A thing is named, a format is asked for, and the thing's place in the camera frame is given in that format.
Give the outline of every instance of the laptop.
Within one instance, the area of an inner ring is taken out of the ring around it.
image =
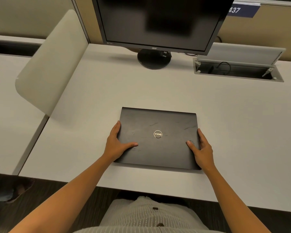
[[[190,140],[199,149],[196,114],[123,107],[120,122],[118,140],[138,146],[115,162],[201,170],[186,144]]]

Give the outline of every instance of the striped shirt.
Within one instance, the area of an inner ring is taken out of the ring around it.
[[[161,204],[140,196],[136,201],[114,200],[99,227],[75,233],[219,233],[210,231],[196,213],[177,204]]]

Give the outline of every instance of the monitor stand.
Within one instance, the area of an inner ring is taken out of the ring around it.
[[[171,60],[171,53],[163,50],[141,49],[137,55],[138,61],[144,67],[158,70],[167,66]]]

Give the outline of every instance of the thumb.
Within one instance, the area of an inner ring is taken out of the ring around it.
[[[187,141],[186,144],[193,151],[194,154],[199,152],[199,150],[196,148],[196,146],[191,141]]]
[[[126,144],[122,144],[123,145],[123,148],[124,148],[124,151],[127,150],[128,148],[132,148],[134,146],[137,146],[138,143],[137,142],[130,142],[130,143],[126,143]]]

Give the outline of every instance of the desk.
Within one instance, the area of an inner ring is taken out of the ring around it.
[[[0,55],[0,173],[17,175],[23,166],[44,114],[15,89],[27,57]]]
[[[90,44],[20,175],[72,180],[101,156],[122,106],[191,112],[248,206],[291,211],[291,62],[276,65],[284,83],[195,75],[179,53],[149,70],[125,48]],[[217,201],[202,171],[112,164],[98,186]]]

